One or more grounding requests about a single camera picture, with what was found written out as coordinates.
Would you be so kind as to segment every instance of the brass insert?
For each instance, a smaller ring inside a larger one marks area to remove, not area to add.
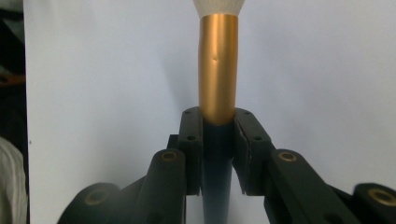
[[[396,206],[396,196],[382,189],[369,189],[369,196],[378,203],[386,206]]]
[[[201,18],[199,107],[205,121],[222,125],[235,113],[238,17],[214,14]]]

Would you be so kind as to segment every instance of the white backdrop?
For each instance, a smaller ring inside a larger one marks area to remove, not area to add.
[[[120,187],[198,105],[192,1],[24,3],[31,220],[55,223],[95,182]],[[247,0],[239,20],[238,107],[323,179],[396,189],[396,3]],[[267,223],[263,197],[233,176],[230,223]],[[203,223],[199,197],[188,223]]]

